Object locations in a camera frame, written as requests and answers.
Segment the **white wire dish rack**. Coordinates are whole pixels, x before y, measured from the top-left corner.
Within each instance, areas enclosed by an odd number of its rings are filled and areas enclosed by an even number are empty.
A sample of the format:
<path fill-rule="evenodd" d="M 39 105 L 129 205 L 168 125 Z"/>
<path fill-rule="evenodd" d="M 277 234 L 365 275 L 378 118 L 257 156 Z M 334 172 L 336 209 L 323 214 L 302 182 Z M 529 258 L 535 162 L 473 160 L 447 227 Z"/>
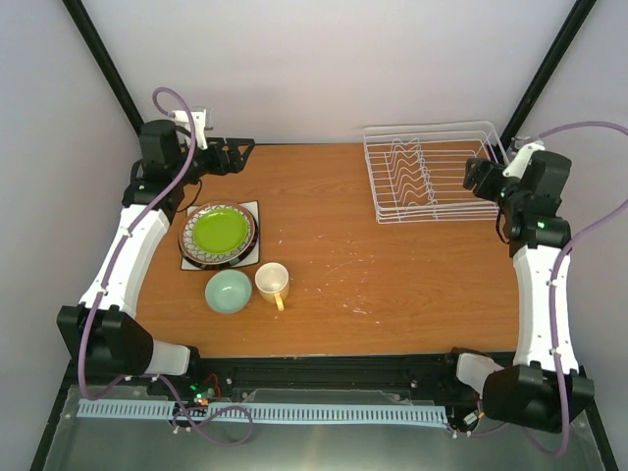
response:
<path fill-rule="evenodd" d="M 507 160 L 488 121 L 373 126 L 363 148 L 380 224 L 490 221 L 497 207 L 463 188 L 465 164 Z"/>

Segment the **green plate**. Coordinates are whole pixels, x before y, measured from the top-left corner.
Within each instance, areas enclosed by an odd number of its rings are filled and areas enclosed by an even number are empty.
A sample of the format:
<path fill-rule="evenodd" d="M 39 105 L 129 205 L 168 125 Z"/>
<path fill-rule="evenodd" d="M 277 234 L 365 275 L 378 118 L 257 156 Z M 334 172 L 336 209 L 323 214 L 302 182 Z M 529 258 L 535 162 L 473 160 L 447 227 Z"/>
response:
<path fill-rule="evenodd" d="M 247 237 L 246 217 L 231 207 L 210 209 L 193 220 L 192 238 L 208 253 L 223 254 L 237 249 Z"/>

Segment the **yellow mug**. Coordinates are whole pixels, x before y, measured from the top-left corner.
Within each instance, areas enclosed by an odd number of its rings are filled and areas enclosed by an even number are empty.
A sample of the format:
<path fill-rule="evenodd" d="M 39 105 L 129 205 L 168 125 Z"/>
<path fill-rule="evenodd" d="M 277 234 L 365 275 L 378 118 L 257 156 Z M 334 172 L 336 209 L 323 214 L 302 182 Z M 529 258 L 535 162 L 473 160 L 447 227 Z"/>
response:
<path fill-rule="evenodd" d="M 273 304 L 280 312 L 285 310 L 289 282 L 288 269 L 277 262 L 263 264 L 254 276 L 254 283 L 262 298 Z"/>

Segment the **mint green bowl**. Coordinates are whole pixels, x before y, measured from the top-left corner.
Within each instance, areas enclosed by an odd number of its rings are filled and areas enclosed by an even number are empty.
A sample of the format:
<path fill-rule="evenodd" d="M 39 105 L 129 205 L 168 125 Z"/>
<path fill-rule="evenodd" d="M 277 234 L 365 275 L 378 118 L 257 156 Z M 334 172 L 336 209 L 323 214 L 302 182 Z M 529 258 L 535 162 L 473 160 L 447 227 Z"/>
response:
<path fill-rule="evenodd" d="M 214 275 L 206 285 L 205 300 L 215 312 L 235 314 L 241 311 L 252 295 L 249 278 L 238 270 L 224 270 Z"/>

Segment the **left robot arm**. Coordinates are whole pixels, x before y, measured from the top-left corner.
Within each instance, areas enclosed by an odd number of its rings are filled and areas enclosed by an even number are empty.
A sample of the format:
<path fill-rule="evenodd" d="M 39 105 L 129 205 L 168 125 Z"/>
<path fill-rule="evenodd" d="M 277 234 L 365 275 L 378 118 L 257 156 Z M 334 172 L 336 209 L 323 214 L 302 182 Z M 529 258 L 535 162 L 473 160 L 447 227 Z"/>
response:
<path fill-rule="evenodd" d="M 196 146 L 192 137 L 169 119 L 141 126 L 141 156 L 132 164 L 107 256 L 78 304 L 62 307 L 57 316 L 76 363 L 79 388 L 88 399 L 94 398 L 87 389 L 90 373 L 113 383 L 170 376 L 171 385 L 186 395 L 203 386 L 197 347 L 157 340 L 135 319 L 151 259 L 176 217 L 185 186 L 200 183 L 206 175 L 241 172 L 255 147 L 252 138 L 205 137 Z"/>

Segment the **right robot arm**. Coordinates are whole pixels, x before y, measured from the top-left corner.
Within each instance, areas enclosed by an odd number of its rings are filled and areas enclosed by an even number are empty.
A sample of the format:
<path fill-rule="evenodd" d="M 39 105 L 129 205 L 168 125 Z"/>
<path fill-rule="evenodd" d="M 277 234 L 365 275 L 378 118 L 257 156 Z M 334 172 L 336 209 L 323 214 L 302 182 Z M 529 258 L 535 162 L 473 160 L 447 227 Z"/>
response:
<path fill-rule="evenodd" d="M 592 401 L 595 387 L 579 370 L 570 338 L 566 279 L 569 223 L 558 216 L 571 161 L 529 144 L 508 165 L 484 158 L 465 164 L 464 188 L 494 203 L 518 284 L 519 334 L 512 365 L 458 349 L 455 378 L 494 420 L 558 433 Z"/>

